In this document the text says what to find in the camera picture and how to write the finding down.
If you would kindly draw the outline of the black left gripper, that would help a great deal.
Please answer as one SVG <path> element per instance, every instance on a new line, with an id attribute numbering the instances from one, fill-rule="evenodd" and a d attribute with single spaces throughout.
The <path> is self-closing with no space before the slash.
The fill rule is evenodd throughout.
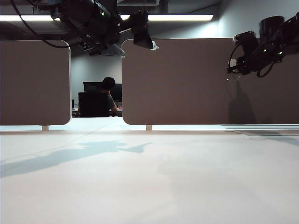
<path id="1" fill-rule="evenodd" d="M 148 30 L 148 12 L 138 11 L 126 20 L 117 11 L 116 0 L 81 0 L 81 15 L 84 17 L 79 31 L 80 45 L 91 49 L 89 55 L 125 56 L 125 51 L 114 44 L 121 32 L 131 29 L 133 43 L 139 47 L 158 50 Z"/>

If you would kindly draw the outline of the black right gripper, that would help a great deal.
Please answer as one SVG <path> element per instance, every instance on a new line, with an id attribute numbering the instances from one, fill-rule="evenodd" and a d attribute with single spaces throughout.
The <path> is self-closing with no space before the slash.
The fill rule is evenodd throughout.
<path id="1" fill-rule="evenodd" d="M 235 46 L 242 46 L 244 55 L 237 58 L 236 65 L 228 65 L 228 73 L 242 73 L 245 76 L 251 72 L 262 70 L 267 66 L 267 63 L 258 58 L 255 52 L 260 44 L 254 31 L 237 34 L 233 37 L 233 41 L 235 42 Z"/>

